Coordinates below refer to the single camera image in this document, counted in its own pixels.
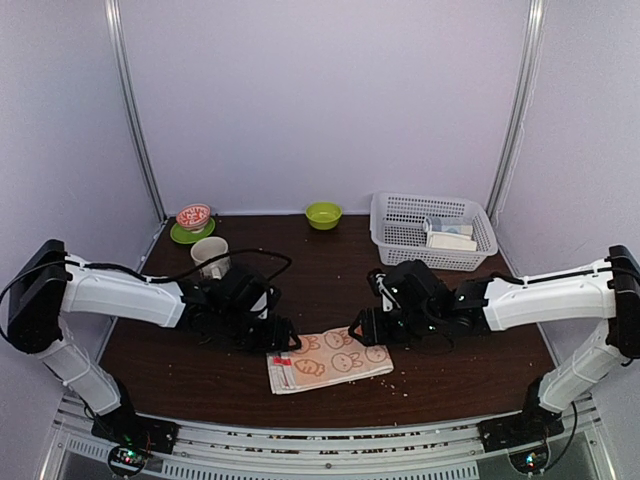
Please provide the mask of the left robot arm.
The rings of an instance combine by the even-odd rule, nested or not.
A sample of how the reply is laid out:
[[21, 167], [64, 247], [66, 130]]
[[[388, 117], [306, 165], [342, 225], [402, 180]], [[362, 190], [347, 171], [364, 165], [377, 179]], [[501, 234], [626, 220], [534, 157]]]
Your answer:
[[94, 436], [139, 453], [169, 454], [177, 424], [138, 415], [125, 385], [76, 343], [60, 315], [101, 314], [221, 335], [248, 352], [300, 348], [293, 323], [273, 311], [281, 292], [270, 278], [242, 264], [197, 282], [189, 278], [194, 272], [145, 276], [118, 264], [87, 262], [50, 239], [2, 290], [9, 305], [1, 336], [38, 358], [83, 401]]

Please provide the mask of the orange patterned towel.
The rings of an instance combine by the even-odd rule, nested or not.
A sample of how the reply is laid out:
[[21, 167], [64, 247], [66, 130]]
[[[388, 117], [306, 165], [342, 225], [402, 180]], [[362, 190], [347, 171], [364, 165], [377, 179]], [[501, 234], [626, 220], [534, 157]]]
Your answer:
[[271, 393], [287, 395], [386, 375], [394, 370], [388, 349], [366, 347], [347, 327], [301, 335], [301, 348], [268, 354]]

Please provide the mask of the white plastic basket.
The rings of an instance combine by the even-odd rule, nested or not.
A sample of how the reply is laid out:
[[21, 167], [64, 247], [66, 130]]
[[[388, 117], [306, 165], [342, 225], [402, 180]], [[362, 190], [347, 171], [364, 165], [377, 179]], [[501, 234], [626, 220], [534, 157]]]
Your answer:
[[387, 266], [422, 260], [432, 269], [471, 272], [498, 252], [484, 209], [460, 198], [376, 193], [370, 234]]

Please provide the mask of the white towel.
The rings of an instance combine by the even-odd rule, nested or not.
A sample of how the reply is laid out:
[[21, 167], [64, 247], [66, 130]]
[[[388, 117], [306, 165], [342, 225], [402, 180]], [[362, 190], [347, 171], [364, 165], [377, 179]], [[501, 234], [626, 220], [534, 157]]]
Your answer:
[[477, 242], [470, 237], [448, 232], [432, 232], [427, 235], [426, 245], [431, 249], [475, 252]]

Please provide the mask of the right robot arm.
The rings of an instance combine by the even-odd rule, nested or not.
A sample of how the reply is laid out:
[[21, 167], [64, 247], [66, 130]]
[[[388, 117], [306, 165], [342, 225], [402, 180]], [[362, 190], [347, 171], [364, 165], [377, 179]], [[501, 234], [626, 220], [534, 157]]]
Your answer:
[[404, 261], [367, 280], [380, 298], [348, 334], [362, 345], [392, 345], [440, 334], [480, 336], [533, 323], [595, 319], [588, 339], [560, 366], [534, 380], [522, 410], [479, 423], [485, 451], [542, 442], [563, 432], [562, 413], [616, 365], [639, 357], [639, 265], [616, 245], [586, 266], [532, 277], [493, 274], [451, 290], [423, 261]]

